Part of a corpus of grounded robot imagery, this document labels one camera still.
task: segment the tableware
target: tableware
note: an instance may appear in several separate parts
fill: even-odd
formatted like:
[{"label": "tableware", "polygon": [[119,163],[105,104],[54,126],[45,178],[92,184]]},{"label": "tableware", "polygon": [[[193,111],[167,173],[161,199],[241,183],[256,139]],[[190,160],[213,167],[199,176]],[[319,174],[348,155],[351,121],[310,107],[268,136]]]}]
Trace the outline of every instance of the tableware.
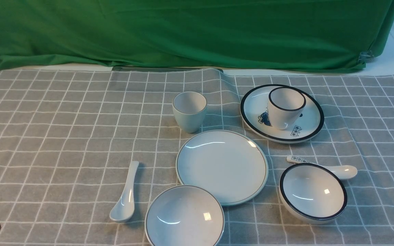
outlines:
[{"label": "tableware", "polygon": [[240,106],[244,123],[256,134],[283,144],[301,143],[317,135],[324,123],[323,110],[317,101],[305,92],[302,92],[306,100],[305,107],[293,125],[285,130],[279,130],[272,126],[268,118],[267,101],[269,93],[278,87],[289,86],[267,84],[246,93]]},{"label": "tableware", "polygon": [[310,224],[333,221],[347,204],[341,181],[326,168],[311,163],[292,165],[282,173],[279,196],[293,216]]},{"label": "tableware", "polygon": [[192,137],[180,149],[175,166],[181,184],[207,190],[222,206],[252,199],[268,177],[261,148],[231,131],[207,131]]},{"label": "tableware", "polygon": [[208,191],[176,186],[160,193],[145,215],[152,246],[214,246],[224,231],[224,212]]},{"label": "tableware", "polygon": [[198,92],[182,92],[172,100],[172,110],[177,125],[187,133],[194,133],[205,119],[207,101]]},{"label": "tableware", "polygon": [[305,96],[290,87],[277,87],[268,94],[268,118],[275,128],[285,130],[291,126],[306,105]]},{"label": "tableware", "polygon": [[[302,157],[299,156],[294,156],[294,155],[289,155],[287,156],[287,161],[292,162],[292,163],[311,163],[315,164],[313,162],[310,162],[308,160],[303,159]],[[351,179],[355,177],[358,173],[358,169],[354,166],[351,165],[341,165],[341,166],[322,166],[331,171],[335,176],[337,176],[338,179],[340,180],[346,180],[346,179]]]},{"label": "tableware", "polygon": [[130,219],[135,212],[135,201],[133,198],[133,184],[135,182],[136,170],[139,162],[132,161],[127,173],[126,184],[121,197],[110,211],[109,217],[116,223],[124,223]]}]

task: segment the teacup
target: teacup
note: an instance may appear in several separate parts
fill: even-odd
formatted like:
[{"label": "teacup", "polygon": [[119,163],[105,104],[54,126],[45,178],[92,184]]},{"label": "teacup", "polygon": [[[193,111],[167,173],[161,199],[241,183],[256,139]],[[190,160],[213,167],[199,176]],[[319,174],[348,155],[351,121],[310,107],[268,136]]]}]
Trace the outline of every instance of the teacup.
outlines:
[{"label": "teacup", "polygon": [[306,105],[301,90],[292,87],[277,87],[268,94],[268,117],[272,126],[284,130],[291,126]]},{"label": "teacup", "polygon": [[175,121],[187,133],[194,133],[200,129],[206,109],[206,98],[198,92],[182,92],[172,100]]}]

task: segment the white spoon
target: white spoon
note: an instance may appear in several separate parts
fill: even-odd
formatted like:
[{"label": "white spoon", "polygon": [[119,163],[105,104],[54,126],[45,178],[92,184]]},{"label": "white spoon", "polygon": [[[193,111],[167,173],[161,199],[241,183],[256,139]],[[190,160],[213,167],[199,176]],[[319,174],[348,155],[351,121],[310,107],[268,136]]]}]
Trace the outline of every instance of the white spoon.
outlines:
[{"label": "white spoon", "polygon": [[109,217],[116,223],[124,223],[135,212],[135,200],[133,199],[133,184],[135,183],[136,170],[138,169],[139,162],[132,161],[127,173],[126,185],[122,191],[122,195],[114,208],[110,211]]},{"label": "white spoon", "polygon": [[[315,164],[313,162],[310,162],[308,160],[303,159],[302,157],[299,156],[294,156],[294,155],[289,155],[287,156],[287,161],[292,162],[292,163],[311,163]],[[357,175],[358,170],[354,166],[350,165],[343,165],[343,166],[322,166],[331,171],[335,176],[337,176],[338,179],[340,180],[346,180],[346,179],[351,179]]]}]

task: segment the black-rimmed cup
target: black-rimmed cup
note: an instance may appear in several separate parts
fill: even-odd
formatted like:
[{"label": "black-rimmed cup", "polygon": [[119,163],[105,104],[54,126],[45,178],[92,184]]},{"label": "black-rimmed cup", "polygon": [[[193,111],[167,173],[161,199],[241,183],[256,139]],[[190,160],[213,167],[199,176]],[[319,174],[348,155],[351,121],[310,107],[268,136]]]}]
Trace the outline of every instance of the black-rimmed cup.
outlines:
[{"label": "black-rimmed cup", "polygon": [[277,87],[268,94],[268,117],[272,126],[284,130],[299,118],[306,105],[301,90],[292,87]]}]

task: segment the white bowl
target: white bowl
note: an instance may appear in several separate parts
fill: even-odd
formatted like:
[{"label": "white bowl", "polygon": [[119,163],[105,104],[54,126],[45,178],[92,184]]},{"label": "white bowl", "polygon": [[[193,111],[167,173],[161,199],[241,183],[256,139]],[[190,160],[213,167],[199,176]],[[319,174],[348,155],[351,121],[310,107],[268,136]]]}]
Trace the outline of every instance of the white bowl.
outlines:
[{"label": "white bowl", "polygon": [[316,164],[287,168],[279,180],[279,196],[286,209],[310,224],[325,224],[340,215],[347,204],[341,181]]},{"label": "white bowl", "polygon": [[160,193],[145,215],[152,246],[214,246],[224,231],[224,213],[206,190],[176,186]]}]

